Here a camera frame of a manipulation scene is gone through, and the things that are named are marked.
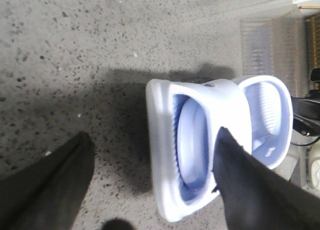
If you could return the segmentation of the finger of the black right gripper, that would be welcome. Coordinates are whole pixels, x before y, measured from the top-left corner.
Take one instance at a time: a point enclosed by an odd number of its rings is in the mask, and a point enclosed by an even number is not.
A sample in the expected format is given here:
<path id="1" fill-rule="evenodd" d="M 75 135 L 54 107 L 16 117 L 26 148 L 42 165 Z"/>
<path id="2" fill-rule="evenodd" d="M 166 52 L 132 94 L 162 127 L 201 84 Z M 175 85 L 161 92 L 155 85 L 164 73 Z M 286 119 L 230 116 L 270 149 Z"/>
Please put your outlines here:
<path id="1" fill-rule="evenodd" d="M 225 127 L 217 133 L 212 172 L 228 229 L 319 229 L 320 199 L 248 154 Z"/>

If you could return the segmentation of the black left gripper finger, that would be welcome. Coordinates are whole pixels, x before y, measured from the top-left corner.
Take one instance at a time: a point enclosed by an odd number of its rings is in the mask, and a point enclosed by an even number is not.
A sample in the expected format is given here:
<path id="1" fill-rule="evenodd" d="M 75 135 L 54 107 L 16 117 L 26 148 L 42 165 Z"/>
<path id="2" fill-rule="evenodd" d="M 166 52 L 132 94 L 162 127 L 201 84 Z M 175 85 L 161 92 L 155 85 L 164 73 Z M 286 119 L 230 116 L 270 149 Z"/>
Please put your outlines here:
<path id="1" fill-rule="evenodd" d="M 0 181 L 1 229 L 71 229 L 95 168 L 86 132 Z"/>

